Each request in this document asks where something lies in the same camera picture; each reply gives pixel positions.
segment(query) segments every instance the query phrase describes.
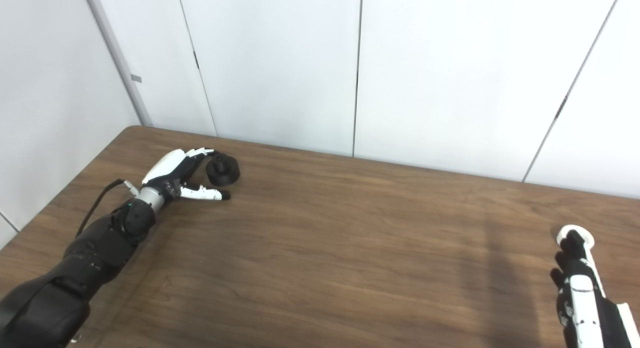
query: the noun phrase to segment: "robotic hand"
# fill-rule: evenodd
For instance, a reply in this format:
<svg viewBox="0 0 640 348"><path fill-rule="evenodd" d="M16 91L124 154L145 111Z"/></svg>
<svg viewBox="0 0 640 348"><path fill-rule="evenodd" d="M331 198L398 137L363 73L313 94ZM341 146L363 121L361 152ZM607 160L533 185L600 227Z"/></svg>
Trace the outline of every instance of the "robotic hand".
<svg viewBox="0 0 640 348"><path fill-rule="evenodd" d="M568 348L640 348L640 336L627 303L606 298L591 249L594 236L565 225L556 238L562 251L551 279L558 287L557 312Z"/></svg>
<svg viewBox="0 0 640 348"><path fill-rule="evenodd" d="M118 276L155 225L163 205L178 197L228 200L228 191L188 182L206 157L211 157L206 174L215 186L228 186L240 177L233 157L206 148L176 149L149 170L139 192L122 180L108 186L102 194L126 183L135 197L85 230L83 223L57 266L18 285L0 300L0 347L66 347L87 320L91 298Z"/></svg>

